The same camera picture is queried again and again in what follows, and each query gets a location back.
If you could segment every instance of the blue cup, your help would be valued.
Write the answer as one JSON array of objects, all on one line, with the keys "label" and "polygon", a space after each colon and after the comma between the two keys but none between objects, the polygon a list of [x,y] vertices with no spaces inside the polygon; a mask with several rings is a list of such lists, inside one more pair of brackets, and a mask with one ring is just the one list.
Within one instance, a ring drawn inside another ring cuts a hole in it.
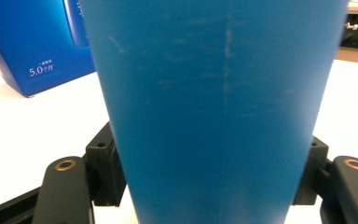
[{"label": "blue cup", "polygon": [[82,0],[140,223],[283,223],[346,1]]}]

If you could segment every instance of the blue cylinder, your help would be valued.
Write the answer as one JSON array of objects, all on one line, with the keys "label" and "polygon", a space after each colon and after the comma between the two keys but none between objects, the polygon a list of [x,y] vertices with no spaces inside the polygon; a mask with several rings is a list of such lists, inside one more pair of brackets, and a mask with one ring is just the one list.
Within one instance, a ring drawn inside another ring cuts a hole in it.
[{"label": "blue cylinder", "polygon": [[82,0],[140,223],[283,223],[346,1]]}]

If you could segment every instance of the white surface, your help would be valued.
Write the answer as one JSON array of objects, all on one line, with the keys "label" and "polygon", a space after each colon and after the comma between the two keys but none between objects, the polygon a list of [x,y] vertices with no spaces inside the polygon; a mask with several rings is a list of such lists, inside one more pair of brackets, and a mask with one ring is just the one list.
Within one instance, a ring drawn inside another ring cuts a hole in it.
[{"label": "white surface", "polygon": [[[39,187],[51,162],[82,156],[107,121],[95,73],[29,99],[0,77],[0,203]],[[314,135],[330,160],[358,157],[358,63],[334,62]],[[94,213],[98,224],[137,223],[128,191],[119,208]],[[321,223],[319,205],[291,207],[285,223]]]}]

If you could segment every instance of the cardboard box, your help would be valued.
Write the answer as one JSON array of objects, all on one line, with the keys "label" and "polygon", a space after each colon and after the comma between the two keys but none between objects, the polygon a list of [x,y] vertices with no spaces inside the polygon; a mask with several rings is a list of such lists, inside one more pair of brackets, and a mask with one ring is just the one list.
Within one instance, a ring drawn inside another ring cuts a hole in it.
[{"label": "cardboard box", "polygon": [[0,0],[0,71],[24,96],[94,72],[79,0]]}]

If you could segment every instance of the box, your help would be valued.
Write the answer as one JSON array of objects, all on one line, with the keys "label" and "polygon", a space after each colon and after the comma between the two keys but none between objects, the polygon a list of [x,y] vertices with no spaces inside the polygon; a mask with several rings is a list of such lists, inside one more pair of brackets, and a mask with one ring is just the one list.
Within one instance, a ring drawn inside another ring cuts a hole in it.
[{"label": "box", "polygon": [[0,71],[24,96],[94,72],[79,0],[0,0]]}]

